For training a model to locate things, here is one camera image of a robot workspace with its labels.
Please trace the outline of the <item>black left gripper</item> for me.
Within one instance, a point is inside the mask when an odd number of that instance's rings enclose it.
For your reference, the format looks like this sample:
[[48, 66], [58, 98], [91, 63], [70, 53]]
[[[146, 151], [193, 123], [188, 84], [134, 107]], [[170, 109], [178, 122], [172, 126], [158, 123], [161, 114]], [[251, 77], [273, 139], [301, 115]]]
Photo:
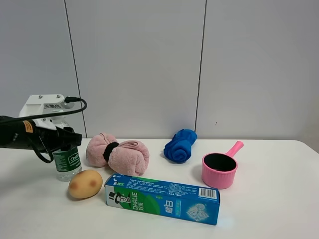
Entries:
[[1, 148], [56, 151], [62, 148], [80, 146], [82, 135], [70, 127], [56, 130], [37, 127], [32, 120], [4, 123], [12, 117], [0, 117]]

